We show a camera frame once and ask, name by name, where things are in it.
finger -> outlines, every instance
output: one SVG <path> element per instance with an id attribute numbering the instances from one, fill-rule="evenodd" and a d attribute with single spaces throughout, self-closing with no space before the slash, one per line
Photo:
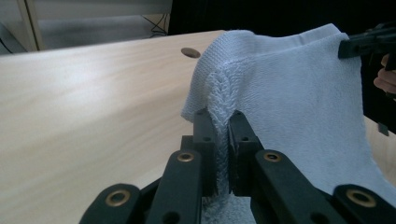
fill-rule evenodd
<path id="1" fill-rule="evenodd" d="M 383 80 L 381 77 L 376 77 L 374 79 L 374 85 L 383 91 L 396 94 L 396 86 L 388 83 L 387 81 Z"/>
<path id="2" fill-rule="evenodd" d="M 382 80 L 396 86 L 396 73 L 394 71 L 385 71 L 385 68 L 382 68 L 378 72 L 378 77 Z"/>
<path id="3" fill-rule="evenodd" d="M 382 60 L 381 60 L 382 66 L 384 66 L 384 67 L 387 66 L 388 58 L 389 58 L 389 54 L 387 54 L 384 57 L 382 57 Z"/>

light blue towel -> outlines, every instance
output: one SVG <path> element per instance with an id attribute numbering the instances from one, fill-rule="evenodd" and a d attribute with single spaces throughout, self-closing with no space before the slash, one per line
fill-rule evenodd
<path id="1" fill-rule="evenodd" d="M 219 136 L 219 196 L 204 199 L 203 223 L 253 223 L 249 199 L 228 195 L 226 127 L 245 113 L 267 149 L 285 153 L 330 194 L 356 184 L 396 206 L 396 188 L 384 179 L 365 138 L 359 58 L 339 60 L 347 39 L 332 24 L 274 38 L 249 31 L 221 35 L 200 58 L 182 116 L 204 107 Z"/>

light wood tabletop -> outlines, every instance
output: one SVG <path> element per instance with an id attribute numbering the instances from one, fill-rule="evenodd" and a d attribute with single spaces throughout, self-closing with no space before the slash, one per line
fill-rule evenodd
<path id="1" fill-rule="evenodd" d="M 103 189 L 160 177 L 192 133 L 179 114 L 197 59 L 180 50 L 221 33 L 0 57 L 0 223 L 78 223 Z M 395 135 L 366 122 L 396 176 Z"/>

folded cloth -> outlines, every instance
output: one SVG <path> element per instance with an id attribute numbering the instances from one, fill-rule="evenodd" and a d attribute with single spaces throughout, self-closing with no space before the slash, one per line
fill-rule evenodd
<path id="1" fill-rule="evenodd" d="M 242 111 L 267 149 L 285 153 L 318 189 L 371 189 L 396 206 L 365 138 L 359 58 L 339 60 L 347 35 L 332 24 L 287 37 L 231 31 L 200 58 L 182 116 L 207 107 L 218 135 L 219 195 L 203 200 L 204 223 L 252 223 L 249 199 L 228 194 L 227 123 Z"/>

